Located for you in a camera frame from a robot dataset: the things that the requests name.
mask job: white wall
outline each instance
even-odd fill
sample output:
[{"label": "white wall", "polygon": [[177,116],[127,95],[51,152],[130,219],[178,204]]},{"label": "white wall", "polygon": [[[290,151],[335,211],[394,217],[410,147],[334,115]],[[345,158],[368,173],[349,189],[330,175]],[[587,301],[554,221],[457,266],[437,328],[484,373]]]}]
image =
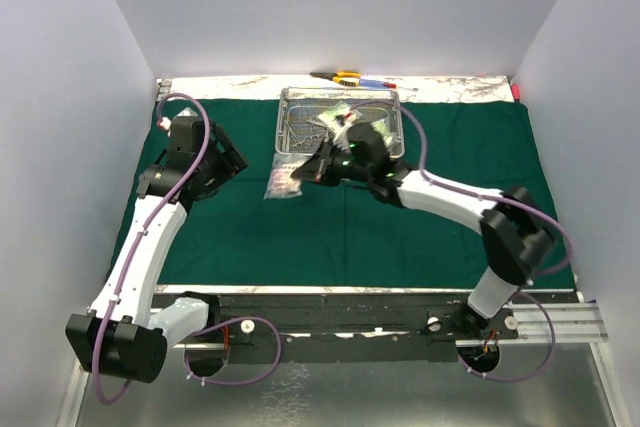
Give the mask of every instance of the white wall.
[{"label": "white wall", "polygon": [[518,71],[544,169],[640,425],[640,0],[558,0]]},{"label": "white wall", "polygon": [[556,0],[117,0],[159,77],[513,74]]},{"label": "white wall", "polygon": [[0,0],[0,425],[55,425],[154,78],[114,0]]}]

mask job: green cloth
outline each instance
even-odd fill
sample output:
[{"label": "green cloth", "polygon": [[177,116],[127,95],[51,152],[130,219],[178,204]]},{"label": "green cloth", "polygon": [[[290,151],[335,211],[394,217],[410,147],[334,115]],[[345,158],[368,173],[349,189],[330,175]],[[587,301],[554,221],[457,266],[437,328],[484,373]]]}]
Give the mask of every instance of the green cloth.
[{"label": "green cloth", "polygon": [[[472,288],[484,272],[486,258],[476,233],[435,215],[378,203],[363,190],[303,184],[300,197],[263,200],[278,102],[202,104],[250,165],[214,198],[194,204],[171,246],[160,283]],[[173,101],[165,115],[186,106]],[[524,185],[538,206],[555,216],[524,105],[405,106],[427,133],[429,171],[475,186]],[[416,163],[418,135],[409,121],[403,127],[404,158]],[[167,142],[163,132],[151,129],[136,179]],[[116,252],[131,222],[134,193],[135,185]],[[564,255],[564,248],[557,247],[547,265]],[[566,270],[536,287],[574,284]]]}]

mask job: gray floor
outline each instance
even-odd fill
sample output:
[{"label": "gray floor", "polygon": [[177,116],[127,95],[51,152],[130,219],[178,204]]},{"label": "gray floor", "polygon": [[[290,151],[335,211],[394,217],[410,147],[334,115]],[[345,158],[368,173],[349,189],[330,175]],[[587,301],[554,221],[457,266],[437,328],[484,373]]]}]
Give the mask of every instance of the gray floor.
[{"label": "gray floor", "polygon": [[[501,374],[524,373],[544,346],[503,348]],[[250,387],[201,387],[187,381],[173,351],[153,384],[133,385],[114,406],[92,386],[79,426],[613,426],[588,345],[563,345],[549,370],[518,384],[481,381],[459,364],[427,362],[284,364]],[[233,366],[225,377],[254,375]],[[105,379],[108,392],[117,382]]]}]

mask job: metal tray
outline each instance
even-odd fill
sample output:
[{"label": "metal tray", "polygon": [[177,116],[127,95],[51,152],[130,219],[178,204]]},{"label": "metal tray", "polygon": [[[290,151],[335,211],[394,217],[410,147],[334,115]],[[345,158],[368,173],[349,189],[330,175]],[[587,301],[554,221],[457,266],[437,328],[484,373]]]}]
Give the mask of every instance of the metal tray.
[{"label": "metal tray", "polygon": [[313,154],[327,129],[310,123],[317,120],[318,114],[332,109],[340,101],[358,106],[363,101],[381,100],[393,102],[389,105],[367,104],[358,107],[362,113],[356,122],[375,122],[385,119],[389,131],[394,136],[389,146],[392,158],[404,155],[404,136],[398,93],[395,90],[376,89],[338,89],[338,88],[296,88],[282,90],[276,125],[276,152],[280,154]]}]

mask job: robotic arm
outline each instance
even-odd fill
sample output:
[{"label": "robotic arm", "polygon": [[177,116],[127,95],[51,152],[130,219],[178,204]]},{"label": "robotic arm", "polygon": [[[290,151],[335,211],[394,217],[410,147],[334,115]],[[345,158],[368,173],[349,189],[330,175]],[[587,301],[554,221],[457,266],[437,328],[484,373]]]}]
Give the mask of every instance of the robotic arm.
[{"label": "robotic arm", "polygon": [[[150,316],[151,301],[169,247],[184,224],[193,202],[214,196],[220,187],[247,167],[224,130],[210,122],[213,138],[197,170],[144,232],[131,263],[102,343],[100,372],[152,382],[160,373],[167,350],[213,323],[216,305],[198,294],[186,294],[173,305]],[[83,369],[91,372],[98,326],[105,317],[114,286],[131,246],[162,198],[193,163],[203,142],[202,117],[178,115],[171,123],[169,147],[140,177],[131,228],[102,292],[85,315],[73,314],[66,335]]]},{"label": "robotic arm", "polygon": [[[502,192],[460,184],[392,160],[382,136],[370,124],[345,123],[336,140],[323,141],[293,178],[336,186],[343,179],[363,182],[380,202],[424,210],[462,224],[482,236],[489,267],[461,306],[460,329],[470,336],[486,328],[509,298],[533,276],[554,246],[553,236],[530,214],[484,200],[507,197],[535,207],[523,187]],[[471,191],[478,198],[459,193]]]}]

